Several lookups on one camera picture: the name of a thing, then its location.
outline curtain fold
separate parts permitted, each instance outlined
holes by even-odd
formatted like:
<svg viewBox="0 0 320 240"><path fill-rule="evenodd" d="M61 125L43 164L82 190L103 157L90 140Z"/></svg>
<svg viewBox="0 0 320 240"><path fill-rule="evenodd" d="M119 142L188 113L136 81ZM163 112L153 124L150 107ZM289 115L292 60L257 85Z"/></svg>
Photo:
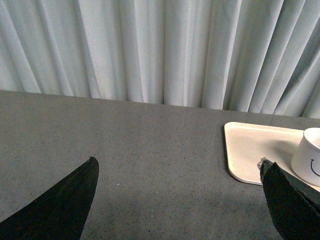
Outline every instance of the curtain fold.
<svg viewBox="0 0 320 240"><path fill-rule="evenodd" d="M320 1L0 0L0 89L320 118Z"/></svg>

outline white tray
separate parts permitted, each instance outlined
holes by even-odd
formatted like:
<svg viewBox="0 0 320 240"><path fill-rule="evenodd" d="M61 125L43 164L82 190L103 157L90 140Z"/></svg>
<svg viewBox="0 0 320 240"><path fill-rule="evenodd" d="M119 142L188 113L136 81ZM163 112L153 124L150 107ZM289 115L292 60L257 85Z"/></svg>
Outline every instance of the white tray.
<svg viewBox="0 0 320 240"><path fill-rule="evenodd" d="M303 137L302 130L228 122L224 125L224 133L228 168L239 181L262 185L257 164L263 157L276 162L279 167L302 180L290 163ZM320 192L320 187L305 183Z"/></svg>

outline mug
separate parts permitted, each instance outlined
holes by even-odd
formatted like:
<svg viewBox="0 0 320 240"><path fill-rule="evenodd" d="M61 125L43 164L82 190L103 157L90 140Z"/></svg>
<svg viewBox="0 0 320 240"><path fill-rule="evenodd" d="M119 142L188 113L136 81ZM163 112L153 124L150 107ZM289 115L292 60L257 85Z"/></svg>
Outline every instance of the mug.
<svg viewBox="0 0 320 240"><path fill-rule="evenodd" d="M303 131L303 137L291 159L291 166L300 178L320 187L320 128Z"/></svg>

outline table surface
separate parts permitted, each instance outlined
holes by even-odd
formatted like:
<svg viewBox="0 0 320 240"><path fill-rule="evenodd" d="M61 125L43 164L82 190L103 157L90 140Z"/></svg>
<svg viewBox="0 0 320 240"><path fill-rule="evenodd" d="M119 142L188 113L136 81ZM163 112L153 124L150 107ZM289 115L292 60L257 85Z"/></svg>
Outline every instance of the table surface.
<svg viewBox="0 0 320 240"><path fill-rule="evenodd" d="M0 91L0 222L90 156L81 239L280 240L261 186L228 172L224 125L319 119Z"/></svg>

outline black object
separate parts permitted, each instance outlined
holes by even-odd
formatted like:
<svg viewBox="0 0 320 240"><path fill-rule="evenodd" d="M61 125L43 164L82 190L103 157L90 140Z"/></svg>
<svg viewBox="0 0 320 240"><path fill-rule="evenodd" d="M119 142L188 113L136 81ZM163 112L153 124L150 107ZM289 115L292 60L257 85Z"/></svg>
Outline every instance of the black object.
<svg viewBox="0 0 320 240"><path fill-rule="evenodd" d="M94 157L0 223L1 240L78 240L99 176Z"/></svg>
<svg viewBox="0 0 320 240"><path fill-rule="evenodd" d="M260 177L273 225L285 240L320 240L320 192L264 160Z"/></svg>

